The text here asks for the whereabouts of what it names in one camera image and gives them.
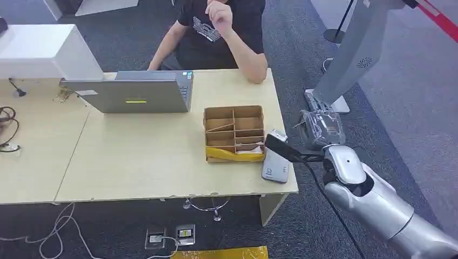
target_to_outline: speaker grille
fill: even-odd
[[[372,58],[366,57],[358,62],[357,67],[359,69],[366,69],[371,65],[371,63],[372,63]]]

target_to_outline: floor socket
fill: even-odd
[[[179,225],[175,231],[179,246],[190,246],[196,243],[196,225]]]
[[[165,248],[164,236],[167,234],[167,229],[157,226],[148,227],[146,230],[145,249],[163,249]]]

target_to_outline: robotic hand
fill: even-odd
[[[353,149],[325,148],[325,192],[405,258],[458,258],[458,243],[414,213]]]

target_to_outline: silver laptop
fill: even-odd
[[[63,80],[102,113],[180,113],[191,108],[192,71],[120,71],[114,80]]]

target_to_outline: laptop keyboard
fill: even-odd
[[[179,86],[181,95],[183,96],[183,99],[185,99],[185,101],[187,100],[187,88],[187,86]]]

